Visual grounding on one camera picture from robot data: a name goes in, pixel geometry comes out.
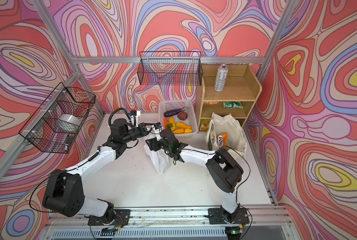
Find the white plastic grocery bag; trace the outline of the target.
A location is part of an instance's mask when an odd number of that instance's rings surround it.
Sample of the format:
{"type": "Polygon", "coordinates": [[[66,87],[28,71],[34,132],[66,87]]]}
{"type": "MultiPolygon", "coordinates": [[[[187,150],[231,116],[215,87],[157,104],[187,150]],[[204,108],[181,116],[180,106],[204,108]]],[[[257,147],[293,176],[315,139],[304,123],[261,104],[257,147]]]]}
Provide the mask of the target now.
{"type": "Polygon", "coordinates": [[[165,172],[170,167],[170,158],[165,154],[164,150],[149,151],[144,144],[146,156],[151,160],[155,170],[159,175],[165,172]]]}

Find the cream canvas tote bag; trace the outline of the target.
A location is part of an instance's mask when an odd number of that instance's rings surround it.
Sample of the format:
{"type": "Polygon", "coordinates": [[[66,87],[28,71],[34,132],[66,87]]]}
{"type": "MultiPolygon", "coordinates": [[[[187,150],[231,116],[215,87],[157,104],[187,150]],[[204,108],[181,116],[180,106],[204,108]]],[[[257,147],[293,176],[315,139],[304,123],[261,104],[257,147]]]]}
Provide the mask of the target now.
{"type": "Polygon", "coordinates": [[[206,134],[206,148],[209,151],[216,151],[226,146],[242,156],[246,154],[247,143],[243,128],[231,114],[222,117],[212,113],[206,134]]]}

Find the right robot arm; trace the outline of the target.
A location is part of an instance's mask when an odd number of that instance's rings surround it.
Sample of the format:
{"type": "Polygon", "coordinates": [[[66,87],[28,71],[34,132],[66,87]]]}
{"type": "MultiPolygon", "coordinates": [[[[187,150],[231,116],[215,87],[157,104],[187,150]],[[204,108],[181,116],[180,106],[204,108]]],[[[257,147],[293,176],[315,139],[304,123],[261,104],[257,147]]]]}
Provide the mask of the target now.
{"type": "Polygon", "coordinates": [[[153,135],[145,139],[149,150],[162,153],[173,163],[191,163],[208,170],[216,186],[222,191],[223,202],[219,208],[220,217],[215,221],[232,224],[238,219],[240,204],[237,202],[237,185],[242,180],[243,168],[224,148],[206,151],[179,142],[171,130],[149,130],[153,135]]]}

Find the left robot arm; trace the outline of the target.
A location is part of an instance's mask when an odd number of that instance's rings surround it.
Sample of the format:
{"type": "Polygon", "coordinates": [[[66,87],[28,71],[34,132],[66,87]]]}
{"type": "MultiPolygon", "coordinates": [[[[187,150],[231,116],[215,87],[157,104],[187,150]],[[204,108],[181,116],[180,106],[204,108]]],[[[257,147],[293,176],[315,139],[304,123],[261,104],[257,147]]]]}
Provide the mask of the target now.
{"type": "Polygon", "coordinates": [[[50,174],[42,200],[44,208],[66,217],[89,216],[103,225],[114,222],[116,212],[113,204],[86,198],[83,186],[94,174],[129,149],[128,143],[148,135],[146,125],[138,123],[140,111],[132,110],[125,114],[125,119],[116,120],[112,119],[114,113],[109,115],[110,135],[93,155],[63,171],[55,170],[50,174]]]}

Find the orange toy carrot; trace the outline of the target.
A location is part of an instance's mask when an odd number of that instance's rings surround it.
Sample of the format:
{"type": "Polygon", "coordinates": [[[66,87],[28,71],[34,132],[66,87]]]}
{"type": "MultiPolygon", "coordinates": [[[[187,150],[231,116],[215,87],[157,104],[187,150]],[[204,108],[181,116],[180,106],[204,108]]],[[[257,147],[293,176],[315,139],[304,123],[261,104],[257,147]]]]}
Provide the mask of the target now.
{"type": "Polygon", "coordinates": [[[167,118],[163,118],[163,127],[164,127],[164,129],[169,129],[169,125],[170,124],[170,122],[168,121],[168,119],[167,118]]]}

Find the yellow toy mango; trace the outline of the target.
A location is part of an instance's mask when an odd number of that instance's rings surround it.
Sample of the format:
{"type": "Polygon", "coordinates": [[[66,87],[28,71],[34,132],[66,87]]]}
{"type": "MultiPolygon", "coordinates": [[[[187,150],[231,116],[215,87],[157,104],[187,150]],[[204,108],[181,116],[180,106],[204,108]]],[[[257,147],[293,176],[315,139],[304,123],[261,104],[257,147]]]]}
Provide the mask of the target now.
{"type": "Polygon", "coordinates": [[[187,124],[184,124],[184,123],[181,123],[181,122],[177,122],[175,124],[176,124],[177,128],[182,128],[182,129],[191,129],[192,128],[191,126],[189,126],[187,124]]]}
{"type": "Polygon", "coordinates": [[[183,128],[179,128],[173,131],[174,134],[184,134],[185,133],[185,129],[183,128]]]}
{"type": "Polygon", "coordinates": [[[175,131],[175,129],[176,129],[176,124],[175,124],[174,118],[169,118],[168,122],[169,122],[168,126],[169,126],[169,128],[171,129],[171,131],[172,131],[172,132],[175,131]]]}

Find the purple toy eggplant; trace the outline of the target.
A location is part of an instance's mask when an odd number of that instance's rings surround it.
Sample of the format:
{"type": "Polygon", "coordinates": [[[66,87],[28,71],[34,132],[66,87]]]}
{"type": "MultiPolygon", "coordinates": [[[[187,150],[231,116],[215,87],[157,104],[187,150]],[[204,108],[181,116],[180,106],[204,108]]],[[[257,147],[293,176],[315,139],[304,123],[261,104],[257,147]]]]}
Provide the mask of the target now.
{"type": "Polygon", "coordinates": [[[163,116],[168,118],[168,117],[172,117],[175,115],[178,115],[181,112],[184,112],[188,109],[188,107],[184,107],[184,108],[180,108],[180,109],[173,109],[173,110],[168,110],[166,112],[163,113],[163,116]]]}

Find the white plastic perforated basket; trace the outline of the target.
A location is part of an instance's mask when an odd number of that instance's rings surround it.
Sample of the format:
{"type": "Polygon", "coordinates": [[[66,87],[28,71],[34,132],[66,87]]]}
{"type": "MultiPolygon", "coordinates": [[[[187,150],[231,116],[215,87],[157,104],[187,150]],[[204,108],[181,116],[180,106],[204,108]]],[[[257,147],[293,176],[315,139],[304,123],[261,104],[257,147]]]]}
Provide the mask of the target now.
{"type": "Polygon", "coordinates": [[[158,114],[163,129],[172,130],[177,138],[191,138],[199,131],[194,106],[190,100],[160,102],[158,114]]]}

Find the dark red toy fruit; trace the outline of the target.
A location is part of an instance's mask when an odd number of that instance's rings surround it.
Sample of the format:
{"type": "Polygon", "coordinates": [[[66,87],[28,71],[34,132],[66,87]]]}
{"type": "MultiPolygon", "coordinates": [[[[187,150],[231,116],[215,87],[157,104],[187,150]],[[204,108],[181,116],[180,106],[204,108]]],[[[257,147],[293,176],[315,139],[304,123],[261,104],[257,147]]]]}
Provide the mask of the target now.
{"type": "Polygon", "coordinates": [[[178,115],[177,115],[177,118],[181,121],[185,121],[188,119],[188,114],[186,112],[180,112],[178,115]]]}

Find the yellow corn chips bag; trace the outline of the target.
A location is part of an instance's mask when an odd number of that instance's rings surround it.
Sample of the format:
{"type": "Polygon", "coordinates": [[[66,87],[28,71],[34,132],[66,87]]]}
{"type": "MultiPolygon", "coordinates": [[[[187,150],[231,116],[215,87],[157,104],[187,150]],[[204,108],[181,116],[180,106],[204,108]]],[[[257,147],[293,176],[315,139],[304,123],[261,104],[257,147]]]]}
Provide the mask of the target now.
{"type": "Polygon", "coordinates": [[[207,131],[209,128],[210,121],[211,119],[200,119],[199,131],[200,132],[207,131]]]}

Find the green snack bag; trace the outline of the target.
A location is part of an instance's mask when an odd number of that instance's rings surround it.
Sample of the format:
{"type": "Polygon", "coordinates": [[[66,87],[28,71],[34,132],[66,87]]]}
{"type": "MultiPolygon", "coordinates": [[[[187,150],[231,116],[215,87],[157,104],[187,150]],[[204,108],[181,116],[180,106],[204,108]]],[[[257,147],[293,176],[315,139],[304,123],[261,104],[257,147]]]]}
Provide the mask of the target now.
{"type": "Polygon", "coordinates": [[[244,106],[241,102],[223,102],[223,108],[225,109],[243,109],[244,106]]]}

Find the wooden shelf unit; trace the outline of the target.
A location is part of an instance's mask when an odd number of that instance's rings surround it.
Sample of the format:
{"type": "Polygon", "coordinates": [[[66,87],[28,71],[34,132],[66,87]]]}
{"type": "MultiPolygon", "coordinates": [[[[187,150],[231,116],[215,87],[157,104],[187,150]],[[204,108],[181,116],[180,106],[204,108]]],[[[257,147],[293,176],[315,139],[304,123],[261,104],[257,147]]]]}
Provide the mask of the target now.
{"type": "Polygon", "coordinates": [[[212,113],[222,117],[231,114],[244,126],[255,106],[262,86],[249,65],[229,65],[225,87],[221,92],[214,90],[217,65],[203,65],[202,84],[196,89],[195,114],[200,119],[211,119],[212,113]],[[241,102],[243,109],[225,109],[223,102],[241,102]]]}

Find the silver drink can back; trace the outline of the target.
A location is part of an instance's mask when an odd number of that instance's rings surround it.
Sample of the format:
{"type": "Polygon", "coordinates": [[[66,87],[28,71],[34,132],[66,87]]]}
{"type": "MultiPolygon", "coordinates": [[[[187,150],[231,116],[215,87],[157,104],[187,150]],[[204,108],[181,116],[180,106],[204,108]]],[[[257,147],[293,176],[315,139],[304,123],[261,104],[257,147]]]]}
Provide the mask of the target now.
{"type": "Polygon", "coordinates": [[[228,71],[229,71],[229,67],[225,64],[222,64],[218,67],[215,85],[214,85],[215,91],[221,92],[224,89],[226,79],[228,76],[228,71]]]}

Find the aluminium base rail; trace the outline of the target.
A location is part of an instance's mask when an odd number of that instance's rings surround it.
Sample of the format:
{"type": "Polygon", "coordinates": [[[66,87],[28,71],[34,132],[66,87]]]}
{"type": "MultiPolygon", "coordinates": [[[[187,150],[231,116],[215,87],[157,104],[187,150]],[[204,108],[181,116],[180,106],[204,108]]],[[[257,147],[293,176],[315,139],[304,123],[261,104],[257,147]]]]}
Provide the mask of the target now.
{"type": "Polygon", "coordinates": [[[245,206],[233,223],[210,206],[120,209],[113,226],[90,226],[88,218],[51,217],[40,240],[298,240],[284,207],[245,206]]]}

